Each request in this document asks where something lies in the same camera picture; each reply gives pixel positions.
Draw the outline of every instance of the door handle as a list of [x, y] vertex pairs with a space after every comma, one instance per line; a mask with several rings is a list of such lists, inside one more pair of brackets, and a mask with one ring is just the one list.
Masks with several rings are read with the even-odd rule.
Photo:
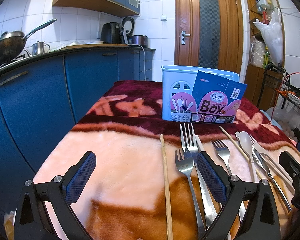
[[17, 74], [17, 75], [14, 75], [14, 76], [12, 76], [12, 77], [10, 77], [10, 78], [8, 78], [8, 79], [2, 81], [2, 82], [0, 83], [0, 87], [1, 87], [2, 85], [4, 85], [4, 84], [10, 82], [11, 80], [13, 80], [13, 79], [15, 79], [15, 78], [17, 78], [17, 77], [20, 77], [20, 76], [22, 76], [22, 75], [28, 74], [28, 73], [29, 73], [29, 71], [27, 70], [27, 71], [23, 71], [23, 72], [21, 72], [21, 73], [19, 73], [19, 74]]
[[186, 34], [186, 31], [181, 31], [180, 37], [181, 37], [181, 44], [182, 45], [186, 44], [186, 42], [185, 42], [185, 36], [191, 36], [191, 34]]
[[103, 56], [117, 55], [117, 52], [103, 53], [102, 55], [103, 55]]

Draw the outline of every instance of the blue gripper pad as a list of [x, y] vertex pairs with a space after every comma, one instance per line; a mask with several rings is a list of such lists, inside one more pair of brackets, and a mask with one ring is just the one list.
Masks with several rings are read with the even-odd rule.
[[231, 189], [229, 175], [204, 151], [198, 154], [197, 166], [215, 201], [224, 205]]
[[97, 158], [93, 152], [86, 152], [77, 165], [71, 166], [65, 174], [65, 192], [66, 202], [68, 205], [77, 202], [81, 192], [86, 186], [94, 168], [96, 167]]

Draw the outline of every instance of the fleece blanket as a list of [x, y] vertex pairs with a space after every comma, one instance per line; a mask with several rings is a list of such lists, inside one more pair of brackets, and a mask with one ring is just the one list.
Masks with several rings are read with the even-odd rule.
[[[162, 154], [159, 135], [164, 135], [174, 239], [197, 239], [196, 217], [189, 184], [174, 160], [181, 147], [180, 123], [161, 119], [162, 83], [120, 81], [101, 97], [57, 145], [34, 177], [35, 183], [64, 175], [86, 151], [97, 157], [97, 166], [79, 200], [71, 207], [93, 239], [167, 239]], [[236, 131], [251, 134], [278, 161], [288, 151], [300, 163], [300, 154], [288, 137], [243, 98], [233, 124], [222, 125], [235, 139]], [[225, 170], [211, 141], [221, 139], [229, 147], [230, 168], [243, 181], [252, 181], [245, 158], [237, 151], [218, 125], [194, 123], [194, 130], [205, 151]], [[293, 193], [271, 171], [291, 202]], [[192, 182], [202, 215], [203, 205], [195, 169]], [[281, 235], [284, 237], [298, 213], [288, 214], [276, 192]], [[47, 209], [62, 239], [67, 239], [50, 203]], [[234, 238], [239, 228], [236, 219], [231, 229]]]

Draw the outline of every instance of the drawer handle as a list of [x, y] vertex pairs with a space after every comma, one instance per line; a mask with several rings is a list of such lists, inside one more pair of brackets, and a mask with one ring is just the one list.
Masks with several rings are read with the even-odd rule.
[[117, 52], [111, 52], [111, 53], [103, 53], [103, 56], [109, 56], [109, 55], [117, 55]]
[[19, 74], [17, 74], [17, 75], [14, 75], [14, 76], [12, 76], [12, 77], [6, 79], [5, 81], [2, 81], [2, 82], [0, 83], [0, 87], [1, 87], [2, 85], [4, 85], [5, 83], [10, 82], [11, 80], [13, 80], [13, 79], [15, 79], [15, 78], [17, 78], [17, 77], [20, 77], [20, 76], [22, 76], [22, 75], [28, 74], [28, 73], [29, 73], [29, 71], [27, 70], [27, 71], [23, 71], [23, 72], [21, 72], [21, 73], [19, 73]]

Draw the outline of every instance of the metal teapot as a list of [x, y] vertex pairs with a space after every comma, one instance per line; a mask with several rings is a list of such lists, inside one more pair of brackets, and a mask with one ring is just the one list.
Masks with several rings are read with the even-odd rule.
[[[44, 51], [44, 46], [49, 47], [47, 52]], [[42, 54], [48, 53], [49, 51], [50, 51], [50, 45], [44, 44], [44, 41], [38, 41], [32, 45], [32, 54], [30, 54], [29, 51], [27, 51], [25, 49], [25, 52], [28, 54], [28, 57], [33, 56], [33, 55], [42, 55]]]

